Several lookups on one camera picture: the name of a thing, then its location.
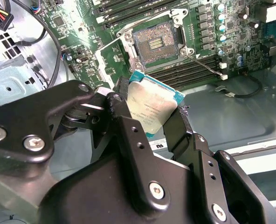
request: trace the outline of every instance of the motherboard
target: motherboard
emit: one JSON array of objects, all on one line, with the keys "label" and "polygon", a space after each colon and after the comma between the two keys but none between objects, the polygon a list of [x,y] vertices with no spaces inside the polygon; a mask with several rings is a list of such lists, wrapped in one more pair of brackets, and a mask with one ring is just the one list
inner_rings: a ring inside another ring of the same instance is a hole
[{"label": "motherboard", "polygon": [[113,88],[140,70],[182,90],[269,67],[276,20],[262,0],[43,0],[40,17],[58,37],[70,71]]}]

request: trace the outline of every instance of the black cable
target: black cable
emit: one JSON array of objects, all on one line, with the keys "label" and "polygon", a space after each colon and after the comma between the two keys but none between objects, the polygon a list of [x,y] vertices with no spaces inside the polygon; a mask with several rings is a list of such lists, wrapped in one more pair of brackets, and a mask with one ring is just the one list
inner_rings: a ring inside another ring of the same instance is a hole
[{"label": "black cable", "polygon": [[11,13],[11,3],[9,2],[9,0],[3,0],[4,2],[4,11],[6,11],[7,13]]},{"label": "black cable", "polygon": [[258,88],[252,92],[252,93],[249,93],[249,94],[246,94],[246,95],[238,95],[238,94],[235,94],[235,93],[232,93],[230,92],[229,90],[227,89],[222,89],[221,91],[225,94],[231,94],[232,97],[235,97],[235,98],[250,98],[254,95],[256,95],[257,93],[259,93],[261,90],[262,90],[262,83],[257,79],[257,78],[254,78],[253,76],[250,76],[250,75],[247,75],[247,74],[244,74],[244,77],[246,78],[249,78],[251,79],[253,82],[257,83],[258,84]]},{"label": "black cable", "polygon": [[56,57],[54,72],[52,74],[52,77],[50,79],[50,83],[49,83],[47,89],[51,88],[52,86],[54,86],[54,84],[57,80],[57,77],[58,77],[59,66],[60,66],[60,61],[61,61],[61,54],[62,54],[61,45],[60,45],[57,37],[49,29],[49,27],[40,19],[40,17],[36,16],[29,7],[27,7],[24,3],[20,2],[19,0],[12,0],[12,1],[14,3],[16,3],[18,6],[20,6],[21,8],[23,8],[25,11],[27,11],[29,14],[31,14],[46,29],[46,31],[48,32],[48,34],[54,41],[54,44],[57,48],[57,57]]},{"label": "black cable", "polygon": [[64,64],[65,74],[66,74],[67,81],[68,81],[69,80],[69,66],[68,66],[68,63],[66,63],[65,61],[63,61],[63,64]]},{"label": "black cable", "polygon": [[27,224],[26,222],[22,221],[21,219],[17,219],[17,218],[3,220],[3,221],[0,222],[0,224],[1,224],[1,223],[5,223],[5,222],[7,222],[7,221],[12,221],[12,220],[20,221],[20,222],[22,222],[22,223]]},{"label": "black cable", "polygon": [[48,84],[47,79],[39,71],[36,71],[34,69],[32,69],[32,71],[34,71],[35,74],[37,74],[39,77],[41,77],[44,80],[44,82],[47,84],[47,88],[48,88],[49,84]]},{"label": "black cable", "polygon": [[44,28],[43,31],[42,31],[42,33],[41,33],[41,35],[36,40],[34,40],[34,41],[18,41],[15,44],[21,45],[21,46],[31,46],[31,45],[33,45],[33,44],[38,43],[39,41],[41,41],[44,38],[46,32],[47,31]]},{"label": "black cable", "polygon": [[245,75],[245,77],[249,78],[253,82],[257,83],[258,88],[254,92],[246,94],[246,95],[237,95],[237,94],[235,94],[235,98],[250,98],[250,97],[256,95],[257,93],[259,93],[262,90],[262,83],[257,78],[254,78],[253,76],[249,76],[249,75]]}]

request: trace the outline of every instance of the ram slot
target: ram slot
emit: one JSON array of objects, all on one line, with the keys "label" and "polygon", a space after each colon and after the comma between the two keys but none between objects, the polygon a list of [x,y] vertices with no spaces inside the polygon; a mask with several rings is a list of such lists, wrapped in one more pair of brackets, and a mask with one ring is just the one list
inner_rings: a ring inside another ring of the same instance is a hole
[{"label": "ram slot", "polygon": [[[218,70],[217,61],[214,56],[201,59],[200,62],[213,70]],[[196,62],[182,64],[149,75],[175,89],[216,77],[214,73]]]},{"label": "ram slot", "polygon": [[111,7],[125,1],[126,0],[104,0],[101,4],[103,7]]},{"label": "ram slot", "polygon": [[137,0],[133,3],[131,3],[131,2],[133,2],[133,0],[129,0],[129,1],[125,2],[124,5],[120,8],[116,8],[116,6],[114,6],[113,8],[105,8],[104,12],[101,13],[101,15],[106,14],[106,16],[113,16],[115,14],[124,12],[125,10],[129,10],[129,9],[134,8],[136,6],[143,5],[147,2],[149,2],[149,0]]},{"label": "ram slot", "polygon": [[142,9],[133,11],[131,13],[128,13],[128,14],[125,14],[125,15],[122,15],[122,16],[114,15],[113,19],[111,19],[111,17],[109,16],[108,18],[106,18],[106,21],[103,22],[103,25],[104,25],[105,28],[110,28],[111,26],[115,26],[118,23],[120,23],[122,21],[125,21],[129,18],[132,18],[134,16],[137,16],[137,15],[140,15],[140,14],[143,14],[143,13],[148,13],[148,12],[151,13],[155,10],[158,10],[158,9],[162,8],[162,7],[172,7],[174,2],[175,2],[174,0],[165,0],[163,2],[158,2],[157,4],[144,7]]}]

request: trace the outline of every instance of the capacitor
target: capacitor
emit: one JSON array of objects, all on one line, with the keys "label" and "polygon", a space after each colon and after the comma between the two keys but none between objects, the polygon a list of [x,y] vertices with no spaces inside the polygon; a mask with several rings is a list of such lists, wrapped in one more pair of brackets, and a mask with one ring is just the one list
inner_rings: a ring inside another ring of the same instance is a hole
[{"label": "capacitor", "polygon": [[218,40],[223,42],[223,41],[226,41],[226,36],[225,35],[220,35],[218,36]]},{"label": "capacitor", "polygon": [[241,20],[246,20],[248,18],[248,15],[245,13],[239,13],[237,15]]},{"label": "capacitor", "polygon": [[238,62],[241,62],[242,61],[242,56],[240,54],[237,54],[235,56],[235,59],[238,61]]},{"label": "capacitor", "polygon": [[259,27],[259,23],[256,23],[256,22],[250,22],[248,23],[248,25],[254,29],[257,29]]},{"label": "capacitor", "polygon": [[222,3],[219,3],[215,6],[215,9],[218,10],[219,12],[223,12],[225,9],[225,5]]},{"label": "capacitor", "polygon": [[250,46],[246,46],[245,47],[245,51],[250,51],[251,50],[251,47]]},{"label": "capacitor", "polygon": [[219,31],[224,32],[224,31],[225,31],[225,29],[226,29],[226,26],[225,26],[225,25],[223,25],[223,24],[219,24],[219,25],[217,26],[217,30],[219,30]]},{"label": "capacitor", "polygon": [[67,55],[67,60],[68,60],[69,62],[72,61],[72,60],[73,60],[72,55]]},{"label": "capacitor", "polygon": [[236,61],[235,64],[236,64],[237,67],[241,67],[242,66],[242,62]]},{"label": "capacitor", "polygon": [[245,7],[245,14],[249,17],[250,9],[249,7]]},{"label": "capacitor", "polygon": [[225,52],[224,52],[222,49],[218,48],[218,49],[217,49],[217,54],[218,54],[219,56],[223,56],[223,55],[225,55]]},{"label": "capacitor", "polygon": [[223,21],[223,20],[225,20],[225,15],[224,14],[218,14],[216,16],[216,18],[217,18],[217,20]]}]

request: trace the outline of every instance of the black plastic bracket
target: black plastic bracket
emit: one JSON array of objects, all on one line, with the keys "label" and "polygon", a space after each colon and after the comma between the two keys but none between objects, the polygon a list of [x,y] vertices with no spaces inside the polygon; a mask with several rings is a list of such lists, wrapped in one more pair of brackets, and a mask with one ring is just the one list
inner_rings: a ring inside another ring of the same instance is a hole
[{"label": "black plastic bracket", "polygon": [[[171,198],[144,130],[139,121],[131,118],[121,95],[109,93],[107,100],[112,117],[110,127],[120,147],[133,205],[142,215],[157,218],[168,209]],[[161,188],[153,189],[152,183]]]},{"label": "black plastic bracket", "polygon": [[[40,175],[53,154],[56,131],[66,111],[88,102],[93,90],[72,80],[0,107],[0,127],[6,132],[0,140],[0,174],[19,177]],[[28,150],[23,142],[29,136],[43,140],[40,150]]]}]

